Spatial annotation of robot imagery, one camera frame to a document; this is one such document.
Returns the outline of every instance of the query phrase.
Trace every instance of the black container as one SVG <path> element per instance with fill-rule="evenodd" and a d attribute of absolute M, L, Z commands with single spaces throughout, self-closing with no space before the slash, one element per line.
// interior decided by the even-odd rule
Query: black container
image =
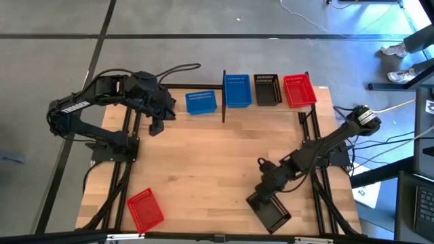
<path fill-rule="evenodd" d="M 276 106 L 282 102 L 279 77 L 276 74 L 254 75 L 258 106 Z"/>

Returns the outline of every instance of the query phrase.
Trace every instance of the shoe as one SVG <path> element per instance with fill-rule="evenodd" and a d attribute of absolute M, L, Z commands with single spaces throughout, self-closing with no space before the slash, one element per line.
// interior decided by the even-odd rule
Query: shoe
<path fill-rule="evenodd" d="M 411 81 L 416 76 L 413 68 L 401 70 L 397 72 L 390 72 L 387 74 L 387 78 L 394 83 L 400 83 L 402 81 Z"/>
<path fill-rule="evenodd" d="M 380 50 L 386 54 L 386 55 L 393 55 L 395 54 L 396 56 L 403 58 L 405 56 L 407 56 L 409 53 L 407 52 L 406 46 L 404 45 L 404 43 L 398 44 L 398 45 L 393 45 L 393 46 L 382 46 L 380 48 Z"/>

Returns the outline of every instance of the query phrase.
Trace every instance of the gray pants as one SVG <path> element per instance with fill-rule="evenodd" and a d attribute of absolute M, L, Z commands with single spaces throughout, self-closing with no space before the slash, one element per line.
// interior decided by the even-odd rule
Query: gray pants
<path fill-rule="evenodd" d="M 430 24 L 422 30 L 406 37 L 404 39 L 404 44 L 406 45 L 407 51 L 411 54 L 429 47 L 431 44 L 434 44 L 434 26 Z M 418 75 L 433 65 L 434 58 L 431 58 L 427 61 L 413 65 L 414 72 Z"/>

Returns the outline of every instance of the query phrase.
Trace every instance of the wooden tabletop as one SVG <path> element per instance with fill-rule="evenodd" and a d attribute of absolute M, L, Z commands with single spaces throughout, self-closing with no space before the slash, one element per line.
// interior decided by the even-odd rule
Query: wooden tabletop
<path fill-rule="evenodd" d="M 186 112 L 185 93 L 198 91 L 170 90 L 177 99 L 176 120 L 165 121 L 165 130 L 158 136 L 148 135 L 151 119 L 142 116 L 140 150 L 132 166 L 127 199 L 152 188 L 165 216 L 164 222 L 152 231 L 267 235 L 245 201 L 260 183 L 256 160 L 264 157 L 277 163 L 300 148 L 303 135 L 295 112 L 309 109 L 290 109 L 282 89 L 282 104 L 265 107 L 256 106 L 254 101 L 248 108 L 227 108 L 226 123 L 222 123 L 220 90 L 216 90 L 215 113 L 191 116 Z M 326 87 L 314 87 L 314 91 L 319 127 L 322 136 L 326 136 L 337 128 L 330 93 Z M 102 127 L 120 130 L 124 114 L 124 106 L 107 106 Z M 107 162 L 89 175 L 77 227 L 87 224 L 106 200 L 112 172 L 113 163 Z M 329 167 L 328 174 L 335 205 L 350 225 L 361 232 L 348 175 L 338 167 Z M 289 182 L 286 188 L 298 183 Z M 276 235 L 319 234 L 310 180 L 295 192 L 277 196 L 292 219 Z M 111 227 L 117 202 L 114 206 Z M 324 204 L 322 209 L 325 229 L 331 232 Z M 127 207 L 121 229 L 136 231 Z"/>

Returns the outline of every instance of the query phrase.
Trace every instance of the concrete floor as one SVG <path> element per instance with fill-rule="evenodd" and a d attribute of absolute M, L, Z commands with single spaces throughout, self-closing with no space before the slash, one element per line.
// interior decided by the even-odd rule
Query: concrete floor
<path fill-rule="evenodd" d="M 100 32 L 109 0 L 0 1 L 0 35 L 4 33 Z M 345 10 L 321 1 L 283 1 L 294 12 L 321 24 L 333 34 L 356 34 L 384 14 L 389 4 L 358 3 Z M 361 34 L 410 34 L 406 16 L 398 5 Z M 265 0 L 124 0 L 116 4 L 108 27 L 110 34 L 130 33 L 285 33 L 324 34 L 302 18 L 282 9 L 279 1 Z M 383 41 L 337 40 L 106 40 L 96 72 L 128 68 L 158 73 L 178 64 L 200 62 L 202 67 L 175 74 L 166 82 L 220 83 L 228 73 L 296 74 L 309 71 L 314 85 L 330 88 L 335 105 L 367 104 L 374 110 L 414 98 L 414 92 L 367 91 L 370 82 L 387 82 L 390 71 L 408 68 L 425 59 L 422 53 L 406 58 L 378 53 Z M 45 122 L 51 100 L 81 89 L 96 40 L 0 39 L 0 148 L 20 153 L 25 164 L 0 162 L 0 236 L 33 231 L 41 200 L 62 143 Z M 87 109 L 83 120 L 99 125 L 103 108 Z M 386 140 L 414 130 L 414 104 L 380 114 L 381 130 L 369 137 Z M 370 157 L 387 146 L 357 151 Z M 74 143 L 47 231 L 72 230 L 81 200 L 81 183 L 89 167 L 90 150 Z M 412 154 L 412 145 L 377 158 L 393 162 Z M 369 168 L 378 164 L 368 163 Z M 382 185 L 377 208 L 394 215 L 396 183 Z M 376 237 L 375 226 L 362 223 Z"/>

